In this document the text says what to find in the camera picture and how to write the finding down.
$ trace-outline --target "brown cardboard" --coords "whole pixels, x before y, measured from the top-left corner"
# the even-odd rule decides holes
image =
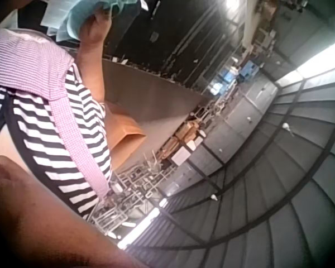
[[[144,142],[146,136],[137,122],[120,106],[106,102],[104,119],[113,170],[119,168]]]

